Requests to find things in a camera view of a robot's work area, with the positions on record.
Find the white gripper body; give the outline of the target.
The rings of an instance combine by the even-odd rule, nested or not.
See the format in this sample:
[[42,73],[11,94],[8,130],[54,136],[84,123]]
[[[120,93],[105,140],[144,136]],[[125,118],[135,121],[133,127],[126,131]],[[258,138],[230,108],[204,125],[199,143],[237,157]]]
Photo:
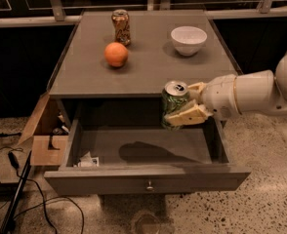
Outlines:
[[217,77],[207,83],[201,93],[202,103],[217,120],[226,121],[239,115],[234,95],[235,79],[233,74]]

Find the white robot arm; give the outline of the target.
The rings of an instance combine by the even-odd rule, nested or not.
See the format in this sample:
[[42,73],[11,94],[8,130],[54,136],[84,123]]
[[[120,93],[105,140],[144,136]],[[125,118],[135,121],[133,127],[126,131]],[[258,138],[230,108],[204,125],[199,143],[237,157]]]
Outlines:
[[229,74],[208,83],[168,82],[162,92],[162,125],[169,129],[225,121],[243,113],[287,116],[287,52],[274,71]]

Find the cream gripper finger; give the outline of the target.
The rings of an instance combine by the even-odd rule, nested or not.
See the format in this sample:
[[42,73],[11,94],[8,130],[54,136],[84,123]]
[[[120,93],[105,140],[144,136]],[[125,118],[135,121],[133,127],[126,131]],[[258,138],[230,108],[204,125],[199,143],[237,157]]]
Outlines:
[[201,100],[201,93],[205,87],[206,87],[206,84],[203,82],[198,82],[198,83],[189,85],[188,86],[189,97],[191,99],[195,99],[196,101],[200,101]]
[[213,115],[204,104],[198,104],[195,99],[189,101],[180,109],[164,116],[165,122],[178,127],[204,123]]

